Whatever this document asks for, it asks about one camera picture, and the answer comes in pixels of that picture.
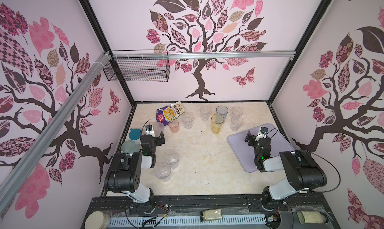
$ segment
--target wire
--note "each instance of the wire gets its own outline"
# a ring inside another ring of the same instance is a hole
[[[339,175],[339,183],[337,184],[337,186],[336,186],[335,188],[333,188],[333,189],[331,189],[331,190],[328,190],[328,191],[314,191],[314,192],[317,192],[317,193],[328,193],[328,192],[331,192],[331,191],[336,190],[336,189],[339,187],[340,183],[341,183],[341,176],[340,176],[339,171],[336,169],[336,167],[335,167],[332,163],[329,162],[329,160],[327,160],[327,159],[325,159],[324,157],[319,156],[319,155],[317,155],[317,154],[315,154],[315,153],[313,153],[313,152],[310,152],[310,151],[308,151],[308,152],[311,153],[311,154],[314,154],[314,155],[320,157],[321,159],[325,160],[326,162],[328,162],[331,166],[333,166],[333,168],[336,170],[337,174]]]

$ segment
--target metal slotted panel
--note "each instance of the metal slotted panel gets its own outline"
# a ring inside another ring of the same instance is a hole
[[[141,226],[142,221],[148,220],[150,217],[138,217],[129,219],[130,222],[136,226]],[[160,221],[162,217],[157,217],[156,222]],[[152,227],[153,223],[146,224],[145,227]],[[251,224],[265,224],[264,214],[258,215],[224,215],[223,219],[215,221],[200,222],[200,216],[171,216],[162,221],[158,227],[161,226],[218,226],[218,225],[251,225]],[[115,227],[132,227],[131,224],[124,217],[113,217],[108,228]]]

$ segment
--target round lid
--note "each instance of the round lid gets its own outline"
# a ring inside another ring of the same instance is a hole
[[[101,229],[104,225],[104,214],[100,211],[95,211],[85,221],[85,229]]]
[[[129,138],[131,140],[137,140],[140,138],[141,130],[140,129],[132,129],[131,132],[129,133]]]

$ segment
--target black frame edge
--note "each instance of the black frame edge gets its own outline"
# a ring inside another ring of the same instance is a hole
[[[83,10],[85,14],[87,15],[87,18],[96,34],[96,37],[98,38],[101,47],[103,48],[104,51],[108,51],[111,56],[113,56],[112,50],[109,47],[107,38],[105,37],[103,30],[101,29],[101,26],[99,24],[99,21],[96,18],[96,15],[91,7],[91,4],[89,3],[89,0],[79,0],[81,6],[83,7]],[[121,71],[119,69],[116,70],[116,73],[121,74]],[[133,99],[133,96],[128,88],[128,85],[125,81],[120,81],[121,87],[123,91],[125,92],[125,95],[128,98],[129,103],[133,107],[135,105],[135,100]]]
[[[329,5],[331,4],[332,0],[321,0],[315,14],[313,15],[310,24],[308,25],[307,29],[305,30],[303,36],[301,37],[301,40],[299,44],[296,47],[296,54],[293,60],[291,60],[288,65],[285,67],[284,72],[281,74],[281,77],[279,78],[279,81],[276,83],[276,86],[274,87],[271,96],[268,99],[268,102],[270,104],[273,103],[273,101],[276,99],[279,91],[284,85],[284,82],[288,78],[291,70],[295,66],[298,58],[300,57],[300,54],[303,52],[308,40],[312,36],[314,30],[316,29],[317,25],[319,24],[321,18],[323,17],[324,13],[327,11]]]

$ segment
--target butterfly decal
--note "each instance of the butterfly decal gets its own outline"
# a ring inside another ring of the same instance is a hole
[[[119,111],[119,106],[118,106],[118,103],[121,99],[119,99],[118,96],[115,96],[115,93],[109,89],[109,94],[111,96],[111,99],[112,99],[112,105],[109,107],[109,110],[108,110],[108,115],[112,114],[113,112],[117,113]]]
[[[255,83],[253,80],[255,79],[255,77],[253,76],[253,74],[255,73],[255,68],[253,67],[252,69],[250,69],[247,74],[245,75],[245,77],[242,77],[242,76],[235,76],[233,77],[232,79],[235,81],[235,82],[239,82],[239,85],[242,86],[244,88],[244,85],[247,83],[247,82],[253,82]]]

